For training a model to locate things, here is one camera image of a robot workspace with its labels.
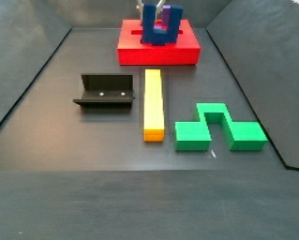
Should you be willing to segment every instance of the blue block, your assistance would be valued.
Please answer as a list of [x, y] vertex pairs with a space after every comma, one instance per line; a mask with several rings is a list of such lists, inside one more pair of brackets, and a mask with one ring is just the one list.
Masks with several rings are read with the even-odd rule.
[[169, 9], [171, 9], [171, 5], [164, 5], [163, 6], [163, 22], [161, 22], [161, 25], [163, 26], [168, 26], [169, 24]]
[[167, 30], [163, 30], [161, 28], [153, 26], [155, 10], [155, 4], [144, 4], [141, 43], [163, 46], [167, 43], [176, 42], [183, 8], [179, 6], [169, 6], [169, 19], [167, 20]]

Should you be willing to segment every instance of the yellow block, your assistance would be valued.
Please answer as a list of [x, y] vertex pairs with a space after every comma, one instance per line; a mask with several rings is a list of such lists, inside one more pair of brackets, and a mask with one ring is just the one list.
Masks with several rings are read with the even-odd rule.
[[144, 141], [164, 140], [164, 101], [159, 69], [145, 70], [144, 86]]

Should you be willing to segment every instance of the toy block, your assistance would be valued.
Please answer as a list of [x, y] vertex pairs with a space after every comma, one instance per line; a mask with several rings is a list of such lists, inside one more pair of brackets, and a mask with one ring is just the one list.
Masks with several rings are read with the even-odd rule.
[[163, 5], [163, 17], [161, 17], [161, 25], [168, 26], [169, 24], [169, 5]]
[[[197, 103], [193, 118], [207, 129], [207, 124], [220, 124], [230, 151], [259, 151], [263, 149], [268, 140], [259, 123], [232, 121], [224, 103]], [[183, 142], [179, 143], [176, 138], [175, 142], [176, 150], [195, 150], [193, 147], [191, 149], [187, 147], [187, 144], [189, 145], [192, 142], [191, 139], [183, 139]]]
[[145, 70], [144, 87], [144, 141], [164, 140], [164, 106], [161, 75], [159, 69]]
[[175, 122], [175, 150], [207, 151], [209, 142], [209, 130], [204, 123]]
[[197, 103], [195, 111], [195, 120], [205, 121], [208, 124], [220, 124], [224, 113], [228, 112], [224, 103]]
[[259, 123], [231, 123], [227, 138], [230, 151], [259, 151], [267, 141], [268, 140]]
[[139, 20], [123, 20], [117, 43], [120, 65], [195, 65], [200, 46], [188, 20], [180, 21], [176, 43], [165, 46], [141, 44], [143, 27]]
[[153, 25], [156, 11], [155, 4], [144, 4], [143, 10], [141, 43], [148, 43], [155, 46], [164, 46], [167, 43], [175, 43], [179, 32], [179, 25], [181, 21], [183, 8], [177, 6], [169, 7], [167, 29], [163, 29], [161, 26]]

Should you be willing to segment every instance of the green block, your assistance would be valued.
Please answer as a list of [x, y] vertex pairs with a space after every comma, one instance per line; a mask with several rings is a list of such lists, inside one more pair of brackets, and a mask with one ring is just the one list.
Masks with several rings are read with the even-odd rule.
[[234, 122], [224, 103], [197, 103], [193, 112], [197, 122], [175, 123], [175, 149], [208, 150], [207, 124], [220, 124], [230, 151], [259, 151], [267, 140], [256, 122]]
[[227, 138], [230, 151], [259, 151], [263, 149], [267, 141], [268, 140], [259, 123], [231, 123], [230, 137]]
[[220, 124], [224, 113], [228, 112], [224, 103], [196, 103], [196, 121], [207, 121], [208, 124]]
[[175, 150], [207, 151], [211, 136], [208, 126], [200, 122], [175, 122]]

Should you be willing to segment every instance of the gray floor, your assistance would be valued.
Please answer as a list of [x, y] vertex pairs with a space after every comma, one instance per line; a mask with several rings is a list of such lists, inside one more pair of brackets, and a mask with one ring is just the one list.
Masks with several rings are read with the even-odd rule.
[[[173, 151], [173, 122], [191, 121], [196, 102], [224, 102], [232, 119], [255, 117], [204, 29], [196, 66], [163, 70], [167, 137], [143, 142], [144, 69], [116, 61], [119, 29], [75, 29], [22, 101], [0, 128], [0, 171], [279, 170], [270, 144], [262, 152], [234, 153], [221, 130], [209, 126], [207, 153]], [[81, 111], [81, 73], [131, 73], [135, 101], [129, 113]]]
[[0, 240], [299, 240], [299, 172], [0, 172]]

